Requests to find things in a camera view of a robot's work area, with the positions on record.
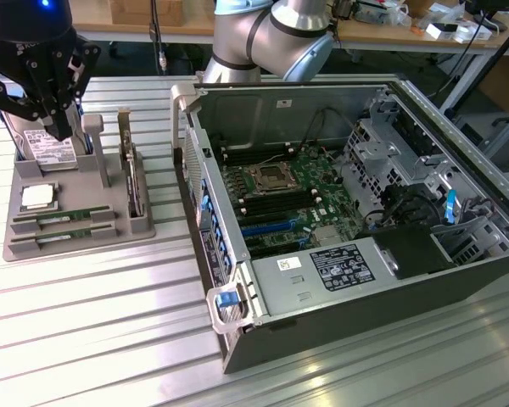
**slotted aluminum table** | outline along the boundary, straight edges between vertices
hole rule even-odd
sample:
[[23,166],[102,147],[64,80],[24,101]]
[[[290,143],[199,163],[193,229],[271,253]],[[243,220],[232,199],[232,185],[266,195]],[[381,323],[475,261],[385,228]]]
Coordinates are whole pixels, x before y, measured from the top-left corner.
[[170,87],[95,79],[83,100],[104,117],[108,151],[117,108],[132,110],[158,233],[135,248],[5,263],[14,145],[0,121],[0,406],[509,404],[509,276],[466,302],[224,376],[172,167]]

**psu label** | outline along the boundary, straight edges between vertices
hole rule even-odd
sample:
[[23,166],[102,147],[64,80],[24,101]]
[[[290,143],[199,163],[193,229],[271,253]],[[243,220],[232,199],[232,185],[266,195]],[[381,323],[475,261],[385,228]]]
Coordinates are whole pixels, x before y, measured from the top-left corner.
[[328,291],[338,291],[375,281],[355,244],[330,248],[310,254],[316,270]]

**metal handle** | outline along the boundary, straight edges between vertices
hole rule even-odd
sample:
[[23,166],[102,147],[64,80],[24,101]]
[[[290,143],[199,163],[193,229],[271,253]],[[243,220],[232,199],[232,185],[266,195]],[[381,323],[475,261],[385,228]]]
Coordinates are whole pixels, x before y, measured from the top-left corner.
[[207,292],[207,296],[205,297],[207,301],[208,308],[210,309],[210,317],[211,323],[213,325],[213,329],[218,334],[224,335],[225,333],[234,332],[238,328],[242,326],[251,325],[253,323],[253,316],[249,313],[245,318],[241,320],[224,322],[219,316],[219,311],[216,306],[216,298],[220,293],[229,293],[229,292],[238,292],[238,284],[236,282],[229,282],[228,284],[211,288]]

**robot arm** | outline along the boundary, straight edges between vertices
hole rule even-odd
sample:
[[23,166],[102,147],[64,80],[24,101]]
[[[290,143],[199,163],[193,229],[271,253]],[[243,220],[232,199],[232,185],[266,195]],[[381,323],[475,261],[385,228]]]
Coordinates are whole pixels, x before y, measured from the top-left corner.
[[218,0],[204,82],[259,81],[260,68],[309,81],[333,47],[325,0]]
[[66,110],[84,94],[100,55],[71,24],[68,0],[0,0],[0,75],[25,91],[9,96],[0,81],[0,110],[41,119],[60,141],[73,134]]

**motherboard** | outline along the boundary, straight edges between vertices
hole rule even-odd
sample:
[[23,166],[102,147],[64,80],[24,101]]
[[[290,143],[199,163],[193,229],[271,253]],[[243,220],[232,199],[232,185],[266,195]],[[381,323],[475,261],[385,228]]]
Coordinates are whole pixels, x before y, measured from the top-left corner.
[[225,161],[221,173],[253,259],[346,242],[362,229],[358,203],[325,148],[246,161]]

